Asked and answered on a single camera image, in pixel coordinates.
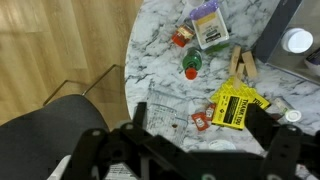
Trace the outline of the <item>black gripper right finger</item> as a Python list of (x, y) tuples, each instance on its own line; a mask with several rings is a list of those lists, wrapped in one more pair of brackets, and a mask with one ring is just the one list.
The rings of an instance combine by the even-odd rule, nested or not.
[(260, 106), (250, 103), (246, 112), (245, 126), (260, 146), (268, 150), (280, 124)]

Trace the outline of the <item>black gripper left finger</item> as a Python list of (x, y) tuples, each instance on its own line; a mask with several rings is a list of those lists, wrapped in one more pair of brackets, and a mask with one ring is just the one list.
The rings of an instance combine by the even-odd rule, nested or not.
[(139, 127), (146, 128), (146, 118), (147, 118), (147, 103), (139, 102), (136, 107), (133, 122)]

